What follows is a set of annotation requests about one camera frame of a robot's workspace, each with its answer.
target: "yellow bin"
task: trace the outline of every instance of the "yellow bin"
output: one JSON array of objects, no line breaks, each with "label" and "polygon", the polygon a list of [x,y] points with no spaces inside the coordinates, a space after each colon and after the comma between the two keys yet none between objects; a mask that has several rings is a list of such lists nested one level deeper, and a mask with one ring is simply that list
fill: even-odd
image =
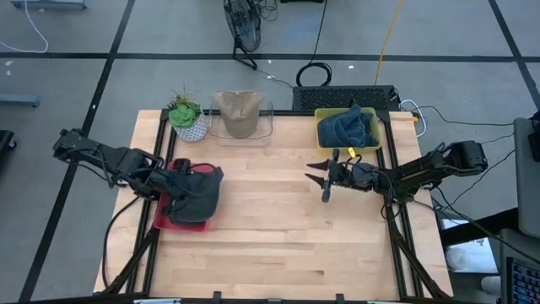
[{"label": "yellow bin", "polygon": [[[343,113],[345,111],[348,111],[349,108],[336,108],[336,109],[316,109],[315,110],[315,130],[316,130],[316,140],[317,140],[317,147],[319,148],[320,151],[323,151],[323,152],[327,152],[327,153],[332,153],[332,151],[334,149],[339,149],[339,151],[341,153],[348,153],[348,148],[350,147],[332,147],[332,148],[325,148],[325,147],[321,147],[319,145],[319,130],[317,128],[319,122],[327,117],[330,117],[332,115],[335,115],[335,114],[339,114],[339,113]],[[377,125],[377,114],[375,112],[375,109],[374,108],[369,108],[369,107],[363,107],[362,110],[360,110],[360,113],[369,113],[369,114],[372,114],[373,116],[371,117],[371,122],[370,122],[370,126],[371,126],[371,136],[373,136],[375,139],[377,139],[377,141],[379,142],[378,145],[376,145],[375,147],[365,147],[365,148],[357,148],[357,147],[353,147],[354,149],[354,152],[356,152],[357,154],[362,154],[362,153],[366,153],[366,152],[375,152],[376,150],[378,150],[381,146],[382,146],[382,143],[381,143],[381,135],[379,134],[379,126]]]}]

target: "wooden table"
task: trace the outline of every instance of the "wooden table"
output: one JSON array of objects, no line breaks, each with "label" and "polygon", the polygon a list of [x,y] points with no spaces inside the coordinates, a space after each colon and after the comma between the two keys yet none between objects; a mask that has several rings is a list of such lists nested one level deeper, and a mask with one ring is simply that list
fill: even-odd
[{"label": "wooden table", "polygon": [[[153,151],[159,114],[139,112],[132,148]],[[221,166],[224,180],[209,231],[161,231],[150,295],[209,298],[220,290],[223,298],[329,300],[343,293],[348,300],[398,300],[390,237],[380,216],[382,196],[334,187],[330,203],[322,203],[321,189],[304,176],[325,176],[305,164],[329,156],[316,149],[313,117],[274,117],[273,123],[265,148],[220,146],[212,136],[191,144],[176,141],[174,158]],[[399,163],[417,159],[411,114],[392,112],[391,125]],[[380,128],[386,146],[384,126]],[[167,127],[163,157],[169,131]],[[363,157],[377,164],[375,153]],[[388,151],[385,160],[390,163]],[[115,213],[132,198],[131,190],[121,189]],[[431,205],[427,191],[418,192],[416,199]],[[111,230],[110,280],[132,255],[141,205],[119,217]],[[417,204],[409,204],[408,210],[418,259],[451,294],[433,211]],[[402,260],[408,294],[413,295],[410,268],[403,255]],[[145,264],[143,258],[136,290],[141,289]],[[100,274],[95,290],[103,290]]]}]

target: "white plant pot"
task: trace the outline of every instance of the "white plant pot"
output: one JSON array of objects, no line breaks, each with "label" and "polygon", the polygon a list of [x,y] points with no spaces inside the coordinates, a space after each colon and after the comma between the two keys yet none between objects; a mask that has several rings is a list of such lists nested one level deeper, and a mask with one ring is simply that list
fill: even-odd
[{"label": "white plant pot", "polygon": [[204,113],[201,111],[199,118],[193,125],[189,128],[179,128],[173,127],[178,134],[178,137],[187,142],[197,142],[203,139],[208,132],[208,119],[204,116]]}]

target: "blue cloth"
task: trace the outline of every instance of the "blue cloth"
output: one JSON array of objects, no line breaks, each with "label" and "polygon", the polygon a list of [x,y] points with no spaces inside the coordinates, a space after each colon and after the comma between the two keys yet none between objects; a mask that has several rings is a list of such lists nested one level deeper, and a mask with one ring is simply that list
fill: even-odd
[{"label": "blue cloth", "polygon": [[360,113],[361,107],[354,104],[349,110],[327,117],[317,125],[319,145],[334,147],[373,147],[379,144],[371,136],[369,113]]}]

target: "black cloth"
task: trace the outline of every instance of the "black cloth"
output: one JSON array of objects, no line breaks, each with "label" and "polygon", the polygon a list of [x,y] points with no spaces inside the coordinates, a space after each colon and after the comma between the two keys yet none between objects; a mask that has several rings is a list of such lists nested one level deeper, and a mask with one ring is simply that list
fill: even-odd
[{"label": "black cloth", "polygon": [[357,104],[343,113],[327,117],[317,125],[319,145],[324,148],[333,147],[373,147],[379,144],[371,136],[369,113],[360,113]]},{"label": "black cloth", "polygon": [[171,187],[175,192],[171,192],[163,214],[176,225],[208,220],[218,205],[219,185],[223,176],[220,167],[210,173],[189,171],[185,175],[177,175],[174,183],[181,184],[182,188]]}]

